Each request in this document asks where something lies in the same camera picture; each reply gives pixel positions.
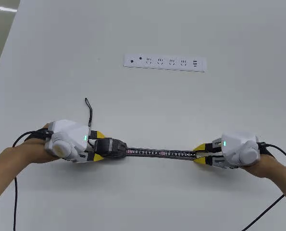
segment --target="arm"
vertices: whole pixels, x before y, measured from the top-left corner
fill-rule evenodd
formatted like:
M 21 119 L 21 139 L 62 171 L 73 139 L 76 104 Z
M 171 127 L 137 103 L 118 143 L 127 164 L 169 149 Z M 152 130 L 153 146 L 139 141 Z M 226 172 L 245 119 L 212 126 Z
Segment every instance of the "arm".
M 6 148 L 0 154 L 0 195 L 29 164 L 46 163 L 56 159 L 46 153 L 44 141 L 39 139 L 30 139 L 17 147 Z
M 256 177 L 270 179 L 286 196 L 286 166 L 275 158 L 262 154 L 260 162 L 253 166 L 243 167 L 243 169 Z

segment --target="tape measure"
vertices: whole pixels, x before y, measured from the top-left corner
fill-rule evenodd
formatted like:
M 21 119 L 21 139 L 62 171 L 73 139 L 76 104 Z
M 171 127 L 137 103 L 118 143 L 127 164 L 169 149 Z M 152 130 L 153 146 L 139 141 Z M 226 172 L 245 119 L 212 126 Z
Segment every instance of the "tape measure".
M 141 156 L 192 161 L 197 158 L 196 151 L 128 148 L 126 143 L 113 138 L 102 138 L 96 140 L 95 153 L 108 158 Z

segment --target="socket hole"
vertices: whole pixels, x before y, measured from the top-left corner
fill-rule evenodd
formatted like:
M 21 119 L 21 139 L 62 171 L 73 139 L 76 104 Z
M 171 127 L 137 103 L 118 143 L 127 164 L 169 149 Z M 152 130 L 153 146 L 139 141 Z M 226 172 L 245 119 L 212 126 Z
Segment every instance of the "socket hole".
M 184 60 L 184 59 L 183 59 L 183 60 L 181 60 L 180 65 L 181 65 L 181 66 L 186 66 L 186 65 L 187 65 L 187 61 L 186 61 L 186 60 Z
M 175 59 L 170 59 L 169 65 L 175 65 Z
M 162 65 L 163 63 L 164 63 L 164 59 L 159 58 L 159 59 L 158 59 L 158 64 L 159 64 L 159 65 Z
M 147 64 L 151 64 L 151 63 L 152 63 L 151 58 L 147 58 L 147 59 L 146 59 L 146 63 L 147 63 Z

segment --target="round knob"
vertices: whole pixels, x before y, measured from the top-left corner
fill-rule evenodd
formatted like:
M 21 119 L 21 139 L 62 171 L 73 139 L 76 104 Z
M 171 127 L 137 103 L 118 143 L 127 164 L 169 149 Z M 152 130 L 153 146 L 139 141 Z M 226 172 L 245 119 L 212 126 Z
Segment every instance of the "round knob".
M 246 148 L 240 153 L 240 162 L 242 165 L 253 165 L 259 159 L 259 154 L 254 148 Z
M 53 152 L 55 155 L 57 155 L 60 158 L 65 159 L 67 156 L 71 154 L 72 147 L 69 143 L 65 141 L 55 141 L 52 144 Z

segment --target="white power strip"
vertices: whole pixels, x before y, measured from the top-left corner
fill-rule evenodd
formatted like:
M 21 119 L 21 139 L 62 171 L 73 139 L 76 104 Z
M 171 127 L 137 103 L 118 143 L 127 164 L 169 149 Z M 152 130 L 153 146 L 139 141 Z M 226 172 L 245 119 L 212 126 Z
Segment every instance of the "white power strip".
M 125 54 L 124 66 L 205 72 L 207 69 L 207 62 L 205 58 L 199 57 L 191 58 L 172 55 Z

